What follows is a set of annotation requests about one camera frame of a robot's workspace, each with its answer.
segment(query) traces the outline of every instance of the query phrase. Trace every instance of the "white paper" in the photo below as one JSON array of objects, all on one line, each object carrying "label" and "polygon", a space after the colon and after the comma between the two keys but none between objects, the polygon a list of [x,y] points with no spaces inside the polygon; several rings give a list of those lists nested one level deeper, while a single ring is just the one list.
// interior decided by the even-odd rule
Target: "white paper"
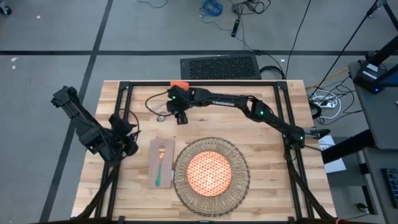
[{"label": "white paper", "polygon": [[[324,136],[323,138],[319,139],[318,143],[319,143],[319,147],[322,151],[327,150],[329,147],[332,147],[335,145],[335,142],[330,135]],[[325,164],[325,170],[326,170],[327,174],[330,174],[332,172],[343,171],[346,169],[347,168],[344,165],[344,162],[341,158],[336,161],[329,162],[328,164]]]}]

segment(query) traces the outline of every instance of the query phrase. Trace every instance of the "desk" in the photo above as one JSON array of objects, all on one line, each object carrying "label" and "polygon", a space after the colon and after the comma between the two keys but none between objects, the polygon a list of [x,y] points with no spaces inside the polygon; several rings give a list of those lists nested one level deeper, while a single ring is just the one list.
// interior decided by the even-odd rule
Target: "desk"
[{"label": "desk", "polygon": [[[351,63],[348,68],[354,79],[360,64]],[[381,169],[398,167],[398,88],[386,88],[376,95],[357,85],[355,89],[369,129],[324,151],[323,160],[326,163],[363,150],[384,219],[386,223],[397,223],[398,209],[392,207]]]},{"label": "desk", "polygon": [[[291,105],[297,126],[313,126],[304,84],[301,80],[287,81]],[[108,118],[114,111],[119,81],[105,81],[95,118],[109,128]],[[201,86],[217,93],[254,95],[265,101],[273,111],[277,111],[274,89],[268,86]],[[167,89],[166,86],[137,86],[132,91],[130,110],[137,115],[142,133],[138,138],[139,150],[125,158],[121,163],[118,190],[114,204],[113,219],[125,216],[127,220],[270,220],[286,221],[295,216],[290,181],[284,147],[280,133],[265,123],[248,120],[240,110],[228,107],[208,106],[192,108],[187,111],[189,123],[177,126],[173,117],[158,123],[156,115],[147,111],[145,100]],[[150,106],[163,103],[165,95],[155,98]],[[286,106],[282,101],[284,113]],[[133,116],[130,123],[136,123]],[[224,138],[235,144],[246,158],[251,183],[246,199],[233,212],[218,218],[201,217],[189,212],[178,199],[173,188],[148,189],[148,149],[151,139],[174,138],[174,159],[190,142],[204,137]],[[307,144],[318,147],[317,140],[308,139]],[[325,209],[336,215],[326,172],[320,152],[302,149],[303,161],[308,184]],[[78,192],[72,216],[78,215],[93,198],[100,186],[104,162],[99,155],[87,152],[81,173]],[[303,214],[304,200],[301,200]],[[104,200],[103,213],[106,211],[107,197]]]}]

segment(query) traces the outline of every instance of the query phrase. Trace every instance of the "power strip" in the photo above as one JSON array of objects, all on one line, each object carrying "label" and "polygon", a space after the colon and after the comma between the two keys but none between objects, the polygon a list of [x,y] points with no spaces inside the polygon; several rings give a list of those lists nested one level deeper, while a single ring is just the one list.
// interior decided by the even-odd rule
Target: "power strip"
[{"label": "power strip", "polygon": [[321,105],[321,102],[315,102],[316,105],[318,105],[320,108],[329,108],[329,109],[333,109],[336,107],[335,103],[327,103],[325,105]]}]

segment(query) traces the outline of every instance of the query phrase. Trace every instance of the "green fork handle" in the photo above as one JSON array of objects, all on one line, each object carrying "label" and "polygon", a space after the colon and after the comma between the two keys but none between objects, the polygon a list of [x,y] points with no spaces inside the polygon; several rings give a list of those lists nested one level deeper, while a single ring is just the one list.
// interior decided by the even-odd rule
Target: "green fork handle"
[{"label": "green fork handle", "polygon": [[157,177],[156,177],[156,183],[155,183],[155,185],[156,185],[156,187],[159,187],[160,186],[160,177],[162,176],[162,161],[160,162],[160,164],[159,164],[159,170],[157,171]]}]

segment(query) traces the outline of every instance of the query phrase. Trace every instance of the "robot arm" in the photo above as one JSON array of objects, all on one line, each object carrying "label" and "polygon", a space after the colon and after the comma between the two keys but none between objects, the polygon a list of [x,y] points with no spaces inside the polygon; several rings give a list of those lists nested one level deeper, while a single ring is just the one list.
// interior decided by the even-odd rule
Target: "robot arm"
[{"label": "robot arm", "polygon": [[112,114],[109,118],[112,129],[102,127],[81,105],[73,87],[64,86],[54,93],[51,103],[62,107],[75,125],[81,144],[93,154],[98,152],[107,165],[114,166],[138,150],[134,134],[129,134],[136,125]]},{"label": "robot arm", "polygon": [[[170,98],[167,102],[167,111],[175,115],[177,124],[188,123],[185,110],[193,106],[229,106],[240,109],[252,121],[265,122],[275,128],[285,135],[293,147],[304,147],[304,130],[298,126],[291,126],[279,119],[268,105],[254,96],[217,94],[206,89],[192,87],[184,90],[177,85],[171,87],[167,93]],[[251,109],[248,107],[249,101],[251,102]]]}]

